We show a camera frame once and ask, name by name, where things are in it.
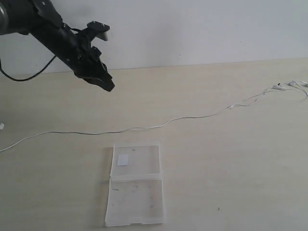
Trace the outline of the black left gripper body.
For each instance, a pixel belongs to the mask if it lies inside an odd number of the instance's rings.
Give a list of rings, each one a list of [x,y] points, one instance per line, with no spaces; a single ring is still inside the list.
[[[95,64],[101,63],[102,52],[89,43],[84,29],[71,28],[65,23],[49,23],[49,26],[53,38],[59,42],[57,56],[64,58],[77,77],[95,77]]]

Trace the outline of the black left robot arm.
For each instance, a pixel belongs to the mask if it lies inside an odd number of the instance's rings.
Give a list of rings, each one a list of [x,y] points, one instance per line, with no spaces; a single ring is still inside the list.
[[[80,79],[111,92],[115,87],[101,51],[92,46],[95,38],[107,41],[106,24],[91,21],[86,28],[71,28],[49,0],[2,0],[0,2],[1,35],[31,34],[59,58]]]

